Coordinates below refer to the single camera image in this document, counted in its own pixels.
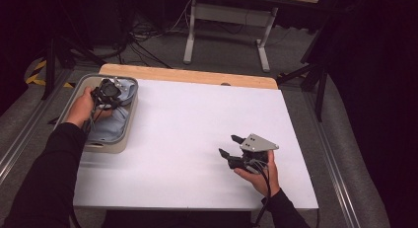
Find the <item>hand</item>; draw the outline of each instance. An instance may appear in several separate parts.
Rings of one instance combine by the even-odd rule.
[[[66,122],[71,122],[78,127],[82,127],[85,120],[90,117],[92,113],[94,103],[91,96],[92,88],[86,87],[82,96],[71,106]]]
[[[277,167],[276,167],[276,164],[274,163],[274,152],[273,150],[269,150],[267,153],[268,153],[267,167],[268,167],[269,178],[270,178],[269,184],[270,184],[270,189],[271,189],[271,196],[273,196],[274,194],[280,191],[279,178],[277,174]],[[252,174],[240,168],[235,168],[234,172],[237,173],[239,176],[241,176],[244,180],[252,183],[254,188],[257,191],[259,191],[261,194],[263,194],[264,196],[268,196],[267,184],[264,178],[262,177],[262,175]],[[264,170],[264,173],[268,177],[267,170]]]

